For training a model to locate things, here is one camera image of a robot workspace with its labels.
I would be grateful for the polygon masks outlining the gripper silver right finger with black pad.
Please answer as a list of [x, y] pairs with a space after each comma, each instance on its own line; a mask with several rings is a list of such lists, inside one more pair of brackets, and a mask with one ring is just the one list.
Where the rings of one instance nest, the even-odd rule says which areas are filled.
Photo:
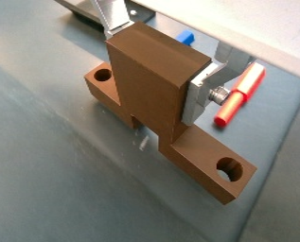
[[215, 60], [220, 64], [212, 62], [190, 83], [182, 118], [188, 126], [195, 124], [211, 101], [222, 102], [222, 96], [212, 97], [212, 93], [216, 93], [219, 87], [243, 74], [256, 58], [228, 43], [219, 42]]

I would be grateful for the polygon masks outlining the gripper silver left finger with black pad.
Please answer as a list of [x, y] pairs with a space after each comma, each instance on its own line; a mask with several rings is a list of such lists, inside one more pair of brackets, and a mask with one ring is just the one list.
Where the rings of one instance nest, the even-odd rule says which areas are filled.
[[125, 0], [91, 0], [105, 27], [105, 36], [112, 38], [135, 22], [129, 18]]

